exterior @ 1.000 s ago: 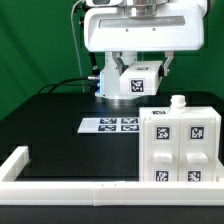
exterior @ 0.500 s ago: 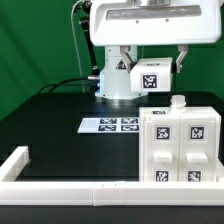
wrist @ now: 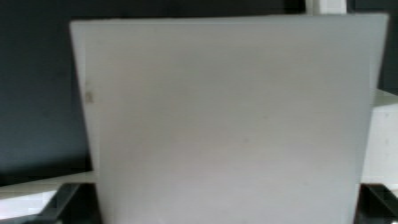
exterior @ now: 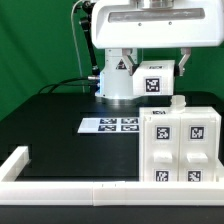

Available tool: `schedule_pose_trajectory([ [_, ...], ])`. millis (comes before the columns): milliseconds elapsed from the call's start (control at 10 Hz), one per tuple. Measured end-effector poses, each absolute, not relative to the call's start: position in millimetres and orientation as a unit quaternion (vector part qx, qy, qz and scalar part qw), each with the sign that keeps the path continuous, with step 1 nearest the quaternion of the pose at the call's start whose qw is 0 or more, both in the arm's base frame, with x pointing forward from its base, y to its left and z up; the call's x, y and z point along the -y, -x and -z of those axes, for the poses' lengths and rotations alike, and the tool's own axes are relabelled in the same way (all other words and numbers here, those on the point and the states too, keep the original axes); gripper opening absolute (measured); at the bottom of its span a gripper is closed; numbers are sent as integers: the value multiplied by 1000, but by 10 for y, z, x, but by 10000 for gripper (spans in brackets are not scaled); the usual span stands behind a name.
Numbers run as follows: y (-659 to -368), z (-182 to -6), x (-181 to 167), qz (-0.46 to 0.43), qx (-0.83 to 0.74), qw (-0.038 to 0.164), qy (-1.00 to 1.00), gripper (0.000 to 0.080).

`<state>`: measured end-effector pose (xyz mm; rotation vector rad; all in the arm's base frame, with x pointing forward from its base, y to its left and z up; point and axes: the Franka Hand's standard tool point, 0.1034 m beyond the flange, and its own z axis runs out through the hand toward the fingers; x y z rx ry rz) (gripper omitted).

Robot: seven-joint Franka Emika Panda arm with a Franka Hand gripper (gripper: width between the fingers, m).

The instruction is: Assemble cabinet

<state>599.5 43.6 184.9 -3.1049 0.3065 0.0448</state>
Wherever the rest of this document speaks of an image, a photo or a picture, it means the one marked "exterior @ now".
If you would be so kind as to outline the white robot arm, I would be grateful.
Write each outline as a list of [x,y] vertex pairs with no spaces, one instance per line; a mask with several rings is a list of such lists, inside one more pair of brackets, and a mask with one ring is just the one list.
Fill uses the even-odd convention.
[[[96,96],[171,95],[194,47],[224,42],[224,0],[91,0],[91,40],[105,51]],[[179,48],[182,58],[137,61],[139,49]]]

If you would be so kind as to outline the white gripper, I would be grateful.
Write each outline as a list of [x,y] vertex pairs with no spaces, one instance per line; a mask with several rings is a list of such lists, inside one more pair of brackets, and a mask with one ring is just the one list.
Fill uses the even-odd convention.
[[[224,0],[98,0],[92,11],[93,44],[108,48],[182,48],[182,76],[191,49],[224,42]],[[138,65],[122,49],[129,75]]]

